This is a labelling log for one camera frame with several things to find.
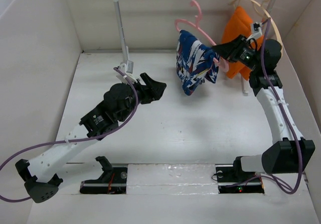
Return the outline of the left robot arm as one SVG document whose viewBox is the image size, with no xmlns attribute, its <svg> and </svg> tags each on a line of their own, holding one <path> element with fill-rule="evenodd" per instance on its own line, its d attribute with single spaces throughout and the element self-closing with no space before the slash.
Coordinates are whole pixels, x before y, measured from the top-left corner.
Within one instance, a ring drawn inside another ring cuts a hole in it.
<svg viewBox="0 0 321 224">
<path fill-rule="evenodd" d="M 123 76 L 123 82 L 113 85 L 65 140 L 57 141 L 31 160 L 20 159 L 15 164 L 30 199 L 41 203 L 53 197 L 63 182 L 57 172 L 67 162 L 127 124 L 139 104 L 160 100 L 167 85 L 153 80 L 146 73 L 140 74 L 140 77 L 142 83 L 129 83 L 128 77 Z"/>
</svg>

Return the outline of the pink plastic hanger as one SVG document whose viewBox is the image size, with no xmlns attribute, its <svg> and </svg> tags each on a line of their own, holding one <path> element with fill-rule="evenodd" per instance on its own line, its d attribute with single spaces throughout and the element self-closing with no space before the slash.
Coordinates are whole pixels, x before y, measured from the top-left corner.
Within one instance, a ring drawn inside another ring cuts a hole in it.
<svg viewBox="0 0 321 224">
<path fill-rule="evenodd" d="M 176 30 L 179 32 L 181 29 L 179 28 L 179 23 L 183 23 L 183 24 L 186 24 L 192 28 L 194 28 L 196 31 L 198 31 L 203 37 L 205 37 L 209 43 L 211 44 L 211 46 L 216 46 L 216 42 L 205 32 L 203 31 L 201 28 L 200 28 L 200 21 L 202 20 L 203 18 L 203 13 L 202 13 L 202 10 L 201 10 L 201 7 L 199 5 L 199 3 L 196 1 L 196 0 L 191 0 L 190 2 L 190 6 L 191 7 L 196 7 L 197 8 L 197 11 L 198 13 L 195 15 L 195 22 L 192 23 L 186 19 L 176 19 L 174 21 L 174 25 L 175 25 L 175 28 Z M 220 58 L 220 60 L 214 60 L 218 66 L 220 68 L 222 68 L 222 71 L 223 72 L 227 72 L 229 70 L 229 64 L 226 60 L 224 60 L 223 58 Z"/>
</svg>

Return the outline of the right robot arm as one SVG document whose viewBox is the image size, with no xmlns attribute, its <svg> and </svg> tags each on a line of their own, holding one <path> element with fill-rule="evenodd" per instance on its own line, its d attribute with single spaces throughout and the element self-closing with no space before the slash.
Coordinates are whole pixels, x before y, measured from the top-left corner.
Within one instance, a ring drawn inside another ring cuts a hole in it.
<svg viewBox="0 0 321 224">
<path fill-rule="evenodd" d="M 281 59 L 281 44 L 268 39 L 256 49 L 246 37 L 240 35 L 212 49 L 223 59 L 231 63 L 240 61 L 250 68 L 249 84 L 264 110 L 272 135 L 272 146 L 261 155 L 235 159 L 233 177 L 242 181 L 250 172 L 303 172 L 315 151 L 315 144 L 299 131 L 284 99 L 282 83 L 275 71 Z"/>
</svg>

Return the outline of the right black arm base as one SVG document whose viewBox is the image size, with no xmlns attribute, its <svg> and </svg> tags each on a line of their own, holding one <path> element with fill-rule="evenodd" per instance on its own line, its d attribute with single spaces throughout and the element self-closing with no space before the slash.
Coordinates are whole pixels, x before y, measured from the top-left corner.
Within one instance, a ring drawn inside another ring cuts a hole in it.
<svg viewBox="0 0 321 224">
<path fill-rule="evenodd" d="M 232 164 L 216 164 L 212 180 L 218 185 L 219 194 L 264 194 L 260 177 L 254 172 L 238 172 Z"/>
</svg>

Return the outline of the blue patterned trousers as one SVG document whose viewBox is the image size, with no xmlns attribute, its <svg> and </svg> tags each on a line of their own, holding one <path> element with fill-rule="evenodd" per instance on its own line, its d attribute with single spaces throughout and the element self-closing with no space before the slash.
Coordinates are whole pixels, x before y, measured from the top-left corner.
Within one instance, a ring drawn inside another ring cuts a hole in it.
<svg viewBox="0 0 321 224">
<path fill-rule="evenodd" d="M 219 72 L 216 61 L 220 56 L 186 30 L 179 31 L 176 60 L 176 73 L 186 95 L 191 95 L 206 80 L 216 83 Z"/>
</svg>

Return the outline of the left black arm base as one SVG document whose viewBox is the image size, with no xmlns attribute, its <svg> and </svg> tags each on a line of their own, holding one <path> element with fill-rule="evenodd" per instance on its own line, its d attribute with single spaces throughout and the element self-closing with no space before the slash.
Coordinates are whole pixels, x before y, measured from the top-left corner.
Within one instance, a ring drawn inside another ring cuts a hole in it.
<svg viewBox="0 0 321 224">
<path fill-rule="evenodd" d="M 128 165 L 113 166 L 105 156 L 95 158 L 102 166 L 102 174 L 97 179 L 81 182 L 81 194 L 126 194 Z"/>
</svg>

